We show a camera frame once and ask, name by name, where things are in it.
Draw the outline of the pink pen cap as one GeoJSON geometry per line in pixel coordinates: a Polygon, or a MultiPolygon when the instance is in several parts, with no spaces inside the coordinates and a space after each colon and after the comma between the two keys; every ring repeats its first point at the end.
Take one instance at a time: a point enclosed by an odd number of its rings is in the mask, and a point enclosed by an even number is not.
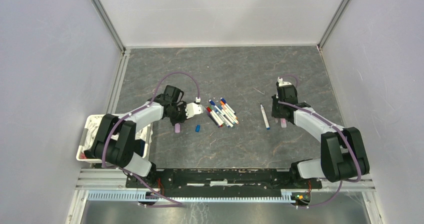
{"type": "Polygon", "coordinates": [[[175,126],[174,126],[174,130],[175,130],[175,133],[180,133],[181,132],[181,125],[179,124],[179,123],[176,123],[175,124],[175,126]]]}

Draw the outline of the blue pen cap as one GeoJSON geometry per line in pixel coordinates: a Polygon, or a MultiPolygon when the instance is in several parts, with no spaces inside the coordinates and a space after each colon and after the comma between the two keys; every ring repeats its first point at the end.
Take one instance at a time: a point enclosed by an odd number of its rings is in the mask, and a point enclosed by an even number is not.
{"type": "Polygon", "coordinates": [[[197,125],[196,128],[195,128],[195,132],[198,133],[200,131],[200,128],[201,128],[201,126],[200,125],[197,125]]]}

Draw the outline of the orange cap marker pen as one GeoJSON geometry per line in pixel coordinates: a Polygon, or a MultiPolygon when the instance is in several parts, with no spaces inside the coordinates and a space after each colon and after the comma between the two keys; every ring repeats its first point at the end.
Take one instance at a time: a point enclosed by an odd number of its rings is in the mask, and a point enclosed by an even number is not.
{"type": "Polygon", "coordinates": [[[226,106],[226,104],[223,101],[220,101],[222,109],[228,114],[229,117],[231,117],[236,124],[239,124],[237,117],[234,115],[234,113],[226,106]]]}

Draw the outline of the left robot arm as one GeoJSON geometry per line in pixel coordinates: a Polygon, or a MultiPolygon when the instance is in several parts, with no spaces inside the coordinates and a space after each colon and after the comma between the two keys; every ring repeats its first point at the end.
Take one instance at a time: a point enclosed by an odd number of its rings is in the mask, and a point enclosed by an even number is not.
{"type": "Polygon", "coordinates": [[[99,159],[138,175],[145,188],[157,182],[155,165],[143,158],[145,145],[136,134],[149,124],[169,118],[172,125],[184,123],[201,114],[201,105],[182,100],[184,92],[167,85],[162,94],[150,98],[145,105],[124,114],[91,115],[87,118],[87,131],[83,154],[87,159],[99,159]]]}

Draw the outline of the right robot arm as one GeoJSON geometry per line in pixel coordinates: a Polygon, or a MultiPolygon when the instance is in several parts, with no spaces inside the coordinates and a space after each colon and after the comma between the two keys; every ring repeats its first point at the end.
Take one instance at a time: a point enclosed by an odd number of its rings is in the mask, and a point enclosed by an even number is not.
{"type": "Polygon", "coordinates": [[[272,97],[271,115],[302,128],[320,143],[320,157],[292,164],[289,183],[302,188],[309,179],[329,182],[358,182],[369,174],[370,164],[361,132],[356,127],[343,127],[318,114],[309,104],[298,101],[296,87],[278,83],[272,97]]]}

